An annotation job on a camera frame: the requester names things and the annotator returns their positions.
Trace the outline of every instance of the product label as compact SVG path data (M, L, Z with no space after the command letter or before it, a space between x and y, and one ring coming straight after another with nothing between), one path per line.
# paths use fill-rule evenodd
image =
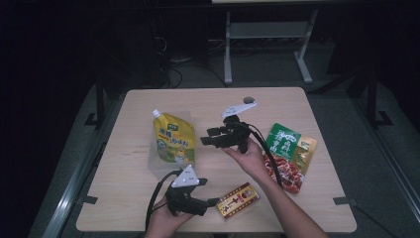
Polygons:
M290 160L301 135L280 124L275 123L266 138L269 149Z
M217 208L225 219L229 219L258 201L259 198L254 188L246 182L222 197L217 203Z
M173 124L167 124L167 130L168 131L177 131L178 130L178 126L173 125Z

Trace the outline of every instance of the finger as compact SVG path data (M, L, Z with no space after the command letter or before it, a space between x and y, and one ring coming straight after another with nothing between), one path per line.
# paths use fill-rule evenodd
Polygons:
M190 213L183 213L177 216L177 220L180 224L183 224L185 222L187 222L188 220L190 220L192 217L194 216L194 214L190 214Z
M160 207L160 206L162 206L162 205L164 205L166 203L166 196L164 196L158 203L156 203L155 205L154 205L154 209L156 208L156 207Z
M237 161L242 155L240 152L237 152L232 148L222 148L222 151L224 151L228 156L232 157L235 161Z
M259 144L257 144L253 139L248 138L247 140L248 142L248 148L254 148L254 147L259 147Z

